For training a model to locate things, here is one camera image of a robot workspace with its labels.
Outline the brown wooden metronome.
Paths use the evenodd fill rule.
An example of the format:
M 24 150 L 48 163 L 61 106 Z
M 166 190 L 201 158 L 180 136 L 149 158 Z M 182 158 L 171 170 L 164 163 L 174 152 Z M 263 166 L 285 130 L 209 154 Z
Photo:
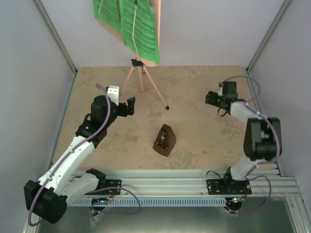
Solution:
M 168 157 L 175 145 L 175 133 L 169 125 L 163 124 L 154 141 L 153 150 L 162 156 Z

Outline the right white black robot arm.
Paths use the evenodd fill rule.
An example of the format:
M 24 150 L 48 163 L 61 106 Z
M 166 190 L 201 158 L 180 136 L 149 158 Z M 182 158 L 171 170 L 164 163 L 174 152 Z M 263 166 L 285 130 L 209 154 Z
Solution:
M 246 125 L 240 160 L 228 168 L 221 179 L 206 179 L 210 195 L 251 194 L 249 175 L 260 165 L 273 163 L 282 151 L 281 124 L 277 117 L 267 117 L 239 99 L 236 82 L 224 81 L 220 91 L 209 91 L 205 103 L 215 106 Z

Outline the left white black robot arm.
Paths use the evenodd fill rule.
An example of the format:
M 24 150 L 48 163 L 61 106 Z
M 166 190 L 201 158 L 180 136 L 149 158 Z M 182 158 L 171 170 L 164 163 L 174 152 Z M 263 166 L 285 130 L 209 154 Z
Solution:
M 67 206 L 85 194 L 119 195 L 121 180 L 108 180 L 99 170 L 91 168 L 84 175 L 69 182 L 84 159 L 107 135 L 107 128 L 117 117 L 134 114 L 135 97 L 126 103 L 114 103 L 105 95 L 94 98 L 91 112 L 84 118 L 75 137 L 61 158 L 37 181 L 24 186 L 26 208 L 54 224 L 64 215 Z

